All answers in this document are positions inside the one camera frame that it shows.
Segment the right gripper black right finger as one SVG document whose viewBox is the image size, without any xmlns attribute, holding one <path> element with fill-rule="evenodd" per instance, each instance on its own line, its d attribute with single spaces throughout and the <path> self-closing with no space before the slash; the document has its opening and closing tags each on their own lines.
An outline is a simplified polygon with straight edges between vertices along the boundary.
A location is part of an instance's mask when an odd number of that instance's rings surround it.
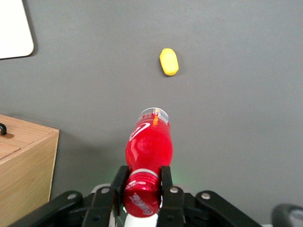
<svg viewBox="0 0 303 227">
<path fill-rule="evenodd" d="M 184 219 L 184 192 L 172 183 L 169 166 L 161 168 L 162 207 L 157 221 L 158 227 L 183 227 Z"/>
</svg>

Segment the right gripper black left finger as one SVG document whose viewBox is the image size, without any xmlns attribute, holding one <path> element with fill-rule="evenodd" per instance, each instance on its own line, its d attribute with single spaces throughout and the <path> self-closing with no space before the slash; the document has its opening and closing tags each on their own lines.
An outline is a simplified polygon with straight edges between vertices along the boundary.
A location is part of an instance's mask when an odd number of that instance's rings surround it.
<svg viewBox="0 0 303 227">
<path fill-rule="evenodd" d="M 103 186 L 94 193 L 91 206 L 86 211 L 84 227 L 108 227 L 110 220 L 120 214 L 120 206 L 129 167 L 121 166 L 109 186 Z"/>
</svg>

